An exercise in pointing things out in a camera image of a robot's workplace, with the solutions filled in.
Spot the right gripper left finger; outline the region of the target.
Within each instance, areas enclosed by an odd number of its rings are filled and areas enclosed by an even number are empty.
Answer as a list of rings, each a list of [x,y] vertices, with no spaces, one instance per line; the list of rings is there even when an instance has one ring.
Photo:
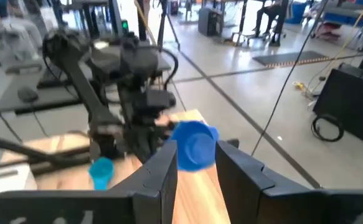
[[[177,144],[108,190],[38,190],[0,193],[0,223],[171,223],[177,189]]]

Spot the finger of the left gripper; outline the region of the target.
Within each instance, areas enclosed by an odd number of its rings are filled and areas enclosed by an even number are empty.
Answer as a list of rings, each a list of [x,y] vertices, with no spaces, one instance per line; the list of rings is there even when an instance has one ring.
[[[161,147],[164,141],[169,137],[169,128],[167,126],[149,126],[145,128],[146,130],[146,146],[145,146],[145,154],[146,159],[148,161]]]
[[[140,162],[146,162],[147,152],[143,133],[138,129],[126,129],[125,140],[129,147],[128,152],[134,154]]]

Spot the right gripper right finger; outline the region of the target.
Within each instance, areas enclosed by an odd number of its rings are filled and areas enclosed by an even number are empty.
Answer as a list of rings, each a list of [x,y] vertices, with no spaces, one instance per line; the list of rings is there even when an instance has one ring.
[[[231,223],[363,223],[363,190],[309,189],[226,141],[215,163]]]

